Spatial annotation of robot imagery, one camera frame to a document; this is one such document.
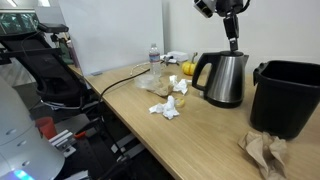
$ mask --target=plastic bottle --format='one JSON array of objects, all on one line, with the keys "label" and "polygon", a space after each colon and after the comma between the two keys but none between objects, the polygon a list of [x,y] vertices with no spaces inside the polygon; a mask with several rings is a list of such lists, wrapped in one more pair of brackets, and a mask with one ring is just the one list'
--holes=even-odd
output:
[{"label": "plastic bottle", "polygon": [[150,60],[150,73],[160,77],[161,76],[161,64],[160,64],[160,51],[157,48],[156,43],[151,44],[149,51]]}]

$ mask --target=trash can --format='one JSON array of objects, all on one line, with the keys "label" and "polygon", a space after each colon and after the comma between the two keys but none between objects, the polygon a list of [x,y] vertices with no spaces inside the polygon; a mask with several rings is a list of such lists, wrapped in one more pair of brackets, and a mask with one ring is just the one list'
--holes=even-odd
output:
[{"label": "trash can", "polygon": [[320,100],[320,65],[291,61],[261,63],[251,126],[283,139],[298,136]]}]

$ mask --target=black office chair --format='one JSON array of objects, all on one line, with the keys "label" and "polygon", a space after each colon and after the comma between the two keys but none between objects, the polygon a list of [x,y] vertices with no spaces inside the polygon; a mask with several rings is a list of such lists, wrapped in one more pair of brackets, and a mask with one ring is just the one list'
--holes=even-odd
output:
[{"label": "black office chair", "polygon": [[2,58],[15,57],[35,78],[42,103],[54,109],[83,110],[90,94],[82,82],[63,62],[61,50],[51,48],[42,32],[0,36],[8,52]]}]

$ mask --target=wooden table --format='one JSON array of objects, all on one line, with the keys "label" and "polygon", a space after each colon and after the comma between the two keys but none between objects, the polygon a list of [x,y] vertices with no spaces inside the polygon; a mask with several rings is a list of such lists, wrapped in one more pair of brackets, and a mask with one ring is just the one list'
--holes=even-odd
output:
[{"label": "wooden table", "polygon": [[[106,87],[129,77],[131,67],[86,77],[100,94]],[[191,79],[180,67],[170,65],[163,70],[162,81],[169,75]],[[261,179],[255,162],[238,146],[238,140],[248,131],[255,88],[252,76],[246,79],[245,98],[235,109],[210,105],[189,86],[186,104],[178,108],[180,115],[167,120],[162,114],[150,114],[149,107],[167,100],[138,89],[134,81],[110,89],[105,103],[159,160],[176,179]],[[287,142],[288,155],[284,159],[289,179],[320,179],[320,108],[316,109],[300,135]]]}]

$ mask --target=electric kettle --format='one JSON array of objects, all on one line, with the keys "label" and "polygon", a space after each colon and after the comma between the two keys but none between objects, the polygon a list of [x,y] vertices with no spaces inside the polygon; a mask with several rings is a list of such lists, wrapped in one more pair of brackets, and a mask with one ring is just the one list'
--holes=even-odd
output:
[{"label": "electric kettle", "polygon": [[[204,99],[221,108],[239,106],[244,96],[244,73],[249,56],[242,52],[222,51],[204,53],[200,57],[192,78],[192,86],[204,92]],[[198,84],[199,75],[206,64],[211,64],[205,86]]]}]

